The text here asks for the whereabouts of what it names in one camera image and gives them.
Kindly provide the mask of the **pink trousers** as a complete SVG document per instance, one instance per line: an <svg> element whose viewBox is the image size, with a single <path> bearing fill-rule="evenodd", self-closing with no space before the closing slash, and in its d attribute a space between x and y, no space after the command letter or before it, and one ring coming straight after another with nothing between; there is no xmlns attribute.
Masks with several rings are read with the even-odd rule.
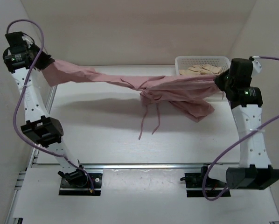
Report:
<svg viewBox="0 0 279 224"><path fill-rule="evenodd" d="M42 69L50 86L67 82L75 83L108 83L125 87L140 94L142 105L156 105L160 114L159 104L170 103L194 122L199 122L214 112L214 107L205 99L220 90L214 83L215 75L191 76L122 76L108 75L91 67L78 66L66 61L56 60L47 68Z"/></svg>

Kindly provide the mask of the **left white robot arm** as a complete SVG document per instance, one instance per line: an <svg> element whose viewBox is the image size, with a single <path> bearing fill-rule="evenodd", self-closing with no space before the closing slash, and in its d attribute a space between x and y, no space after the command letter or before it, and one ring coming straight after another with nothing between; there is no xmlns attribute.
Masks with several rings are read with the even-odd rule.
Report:
<svg viewBox="0 0 279 224"><path fill-rule="evenodd" d="M70 185L89 186L88 175L62 140L62 125L49 115L37 84L38 72L54 60L23 32L8 33L5 37L9 47L3 53L3 60L18 86L25 112L25 124L16 131L33 146L53 155L62 167L58 174Z"/></svg>

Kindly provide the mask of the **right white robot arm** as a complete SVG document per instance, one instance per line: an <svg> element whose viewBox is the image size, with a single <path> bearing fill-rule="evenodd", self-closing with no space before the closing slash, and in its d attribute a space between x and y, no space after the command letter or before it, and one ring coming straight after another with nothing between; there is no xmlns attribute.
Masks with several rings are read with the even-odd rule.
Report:
<svg viewBox="0 0 279 224"><path fill-rule="evenodd" d="M217 162L232 148L240 146L238 167L225 170L223 182L226 189L264 190L279 180L279 169L273 169L268 157L262 129L261 90L251 86L252 76L261 71L260 64L252 59L234 58L230 68L217 76L216 86L225 93L236 124L239 140L223 151L200 174L203 187L213 185L216 180L215 170L221 167Z"/></svg>

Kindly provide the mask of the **beige trousers in basket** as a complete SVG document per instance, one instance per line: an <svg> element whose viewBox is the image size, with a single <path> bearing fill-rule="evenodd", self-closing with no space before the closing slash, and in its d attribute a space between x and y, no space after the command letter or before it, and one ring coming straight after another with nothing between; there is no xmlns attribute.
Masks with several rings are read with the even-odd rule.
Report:
<svg viewBox="0 0 279 224"><path fill-rule="evenodd" d="M179 74L182 76L191 75L218 75L222 67L216 67L209 64L206 65L193 65L183 70L179 70Z"/></svg>

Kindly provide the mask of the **white plastic basket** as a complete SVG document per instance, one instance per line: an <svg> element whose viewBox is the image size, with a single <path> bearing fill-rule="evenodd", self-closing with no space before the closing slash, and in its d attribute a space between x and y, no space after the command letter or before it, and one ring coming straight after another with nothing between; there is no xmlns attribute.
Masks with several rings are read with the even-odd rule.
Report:
<svg viewBox="0 0 279 224"><path fill-rule="evenodd" d="M230 67L230 60L225 56L178 56L175 58L175 72L178 76L179 70L187 69L193 65L206 64L221 67L220 72L225 72Z"/></svg>

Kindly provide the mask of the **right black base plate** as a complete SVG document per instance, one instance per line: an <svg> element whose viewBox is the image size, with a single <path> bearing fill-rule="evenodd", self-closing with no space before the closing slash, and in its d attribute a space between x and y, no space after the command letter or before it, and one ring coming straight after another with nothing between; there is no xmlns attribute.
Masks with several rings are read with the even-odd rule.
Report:
<svg viewBox="0 0 279 224"><path fill-rule="evenodd" d="M185 173L180 178L180 181L186 185L187 198L204 197L202 193L203 176L201 173ZM208 177L205 184L206 196L209 198L217 197L224 187L224 182Z"/></svg>

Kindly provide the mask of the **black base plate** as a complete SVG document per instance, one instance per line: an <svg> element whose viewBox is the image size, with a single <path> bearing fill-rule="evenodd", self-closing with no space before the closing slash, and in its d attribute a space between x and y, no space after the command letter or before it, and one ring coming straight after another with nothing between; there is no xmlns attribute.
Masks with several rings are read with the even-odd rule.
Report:
<svg viewBox="0 0 279 224"><path fill-rule="evenodd" d="M61 183L59 188L60 196L100 196L103 174L89 173L89 177L81 170L77 169L70 174L59 171Z"/></svg>
<svg viewBox="0 0 279 224"><path fill-rule="evenodd" d="M204 197L202 193L203 176L201 173L185 173L180 178L180 181L186 185L187 198ZM224 182L208 177L205 184L206 196L209 198L217 197L224 187Z"/></svg>

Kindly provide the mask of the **front aluminium rail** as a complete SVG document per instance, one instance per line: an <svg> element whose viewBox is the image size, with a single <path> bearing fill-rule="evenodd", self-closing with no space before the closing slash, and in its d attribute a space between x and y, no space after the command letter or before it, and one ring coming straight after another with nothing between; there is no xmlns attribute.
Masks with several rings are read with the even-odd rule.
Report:
<svg viewBox="0 0 279 224"><path fill-rule="evenodd" d="M88 163L86 169L190 169L200 168L210 163Z"/></svg>

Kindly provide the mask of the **aluminium rail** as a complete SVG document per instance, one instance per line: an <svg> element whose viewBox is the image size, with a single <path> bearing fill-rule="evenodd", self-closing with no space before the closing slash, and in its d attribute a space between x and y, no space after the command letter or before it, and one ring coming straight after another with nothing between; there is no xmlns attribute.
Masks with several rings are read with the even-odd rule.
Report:
<svg viewBox="0 0 279 224"><path fill-rule="evenodd" d="M190 169L200 168L210 163L88 163L86 169Z"/></svg>
<svg viewBox="0 0 279 224"><path fill-rule="evenodd" d="M54 101L54 97L56 94L56 90L57 87L51 87L49 90L49 94L48 94L48 98L45 104L46 109L48 110L48 112L51 111L52 105L53 105L53 101ZM39 150L35 149L35 148L31 148L31 154L30 154L30 158L29 161L27 163L27 166L25 167L25 170L19 172L17 180L16 180L16 184L15 184L15 188L14 188L14 194L13 194L13 198L9 207L9 211L5 220L5 224L21 224L23 221L23 218L14 218L14 210L19 198L19 194L21 191L21 187L23 185L23 181L25 178L25 174L28 168L31 168L33 166L33 164L36 162L37 158L38 158L38 154L39 154Z"/></svg>

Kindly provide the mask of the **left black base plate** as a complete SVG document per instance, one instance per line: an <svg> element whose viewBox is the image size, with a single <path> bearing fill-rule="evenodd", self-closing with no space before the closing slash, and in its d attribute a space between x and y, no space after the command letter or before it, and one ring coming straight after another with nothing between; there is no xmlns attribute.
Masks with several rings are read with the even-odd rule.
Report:
<svg viewBox="0 0 279 224"><path fill-rule="evenodd" d="M81 170L77 169L70 174L59 171L61 183L59 188L60 196L100 196L103 174L89 173L89 177Z"/></svg>

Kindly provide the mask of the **left aluminium rail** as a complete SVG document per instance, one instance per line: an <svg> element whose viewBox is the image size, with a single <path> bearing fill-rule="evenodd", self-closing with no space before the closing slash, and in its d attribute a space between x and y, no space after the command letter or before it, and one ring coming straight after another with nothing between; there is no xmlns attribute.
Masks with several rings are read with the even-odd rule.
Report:
<svg viewBox="0 0 279 224"><path fill-rule="evenodd" d="M51 87L49 90L49 94L48 94L48 98L45 104L46 109L48 110L48 112L51 111L52 105L53 105L53 101L54 101L54 97L56 94L56 90L57 87ZM5 224L21 224L23 221L23 218L14 218L14 210L19 198L19 194L21 191L21 187L23 185L23 181L25 178L25 174L28 168L31 168L33 166L33 164L36 162L37 158L38 158L38 154L39 154L39 150L35 149L35 148L31 148L31 154L30 154L30 158L29 161L27 163L27 166L25 167L25 170L19 172L17 180L16 180L16 184L15 184L15 188L14 188L14 194L13 194L13 198L9 207L9 211L5 220Z"/></svg>

